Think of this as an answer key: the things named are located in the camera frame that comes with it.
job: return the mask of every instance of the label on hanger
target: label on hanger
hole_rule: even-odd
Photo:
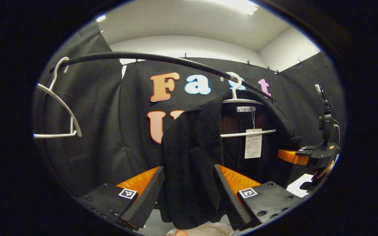
[[[262,131],[261,128],[248,129],[246,133]],[[246,148],[244,149],[244,158],[261,157],[262,152],[262,134],[246,136]]]
[[[253,112],[256,107],[237,107],[237,112]]]

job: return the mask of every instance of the ceiling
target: ceiling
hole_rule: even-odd
[[[247,15],[203,0],[134,0],[105,14],[100,30],[109,45],[130,39],[183,35],[216,39],[255,52],[291,26],[259,7]]]

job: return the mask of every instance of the screw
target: screw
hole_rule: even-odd
[[[119,215],[116,211],[114,211],[114,210],[110,210],[109,211],[112,215]]]

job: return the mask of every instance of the black curved rod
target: black curved rod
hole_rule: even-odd
[[[86,62],[90,60],[105,60],[105,59],[118,59],[118,58],[156,60],[156,61],[173,63],[173,64],[177,64],[181,66],[187,66],[194,69],[202,70],[202,71],[220,76],[222,78],[225,78],[225,79],[228,79],[237,83],[237,81],[232,79],[229,74],[221,70],[215,69],[214,67],[210,67],[210,66],[207,66],[207,65],[195,62],[195,61],[187,60],[187,59],[174,58],[174,57],[168,57],[168,56],[151,54],[151,53],[143,53],[143,52],[98,52],[98,53],[88,54],[88,55],[84,55],[78,58],[64,61],[63,63],[60,64],[59,69],[65,66],[69,66],[72,64],[80,63],[80,62]],[[271,97],[264,91],[258,89],[257,87],[249,84],[246,81],[241,81],[241,84],[244,85],[246,88],[250,88],[251,90],[256,91],[262,94],[263,96],[271,99],[272,103],[276,101],[275,98]]]

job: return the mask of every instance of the orange letter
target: orange letter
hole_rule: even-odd
[[[185,112],[185,111],[184,110],[174,110],[174,111],[170,112],[170,116],[173,117],[173,120],[175,120],[183,112]]]
[[[162,138],[162,119],[165,117],[163,111],[151,111],[147,114],[150,118],[150,134],[151,138],[157,143],[161,143]]]
[[[158,102],[158,101],[163,101],[167,100],[171,97],[170,94],[168,94],[165,90],[165,88],[168,88],[169,91],[174,90],[174,81],[180,79],[180,76],[177,72],[173,73],[167,73],[167,74],[162,74],[162,75],[156,75],[152,76],[150,78],[153,81],[153,88],[154,88],[154,94],[151,96],[151,101],[152,102]]]

